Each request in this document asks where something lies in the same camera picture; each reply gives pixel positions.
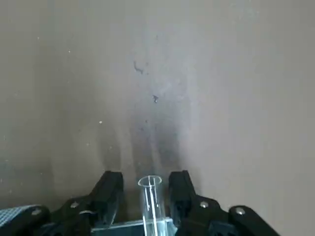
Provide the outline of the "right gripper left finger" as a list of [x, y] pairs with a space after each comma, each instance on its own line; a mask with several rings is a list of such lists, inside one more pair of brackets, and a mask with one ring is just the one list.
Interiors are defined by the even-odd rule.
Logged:
[[70, 198], [55, 211], [44, 205], [1, 209], [0, 234], [90, 236], [96, 225], [114, 222], [123, 188], [123, 174], [106, 171], [89, 194]]

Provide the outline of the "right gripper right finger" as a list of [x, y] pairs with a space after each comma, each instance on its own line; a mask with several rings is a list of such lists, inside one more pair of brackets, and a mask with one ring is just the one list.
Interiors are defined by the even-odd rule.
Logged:
[[177, 236], [278, 236], [257, 212], [245, 205], [228, 211], [218, 201], [198, 195], [188, 171], [168, 178], [170, 215]]

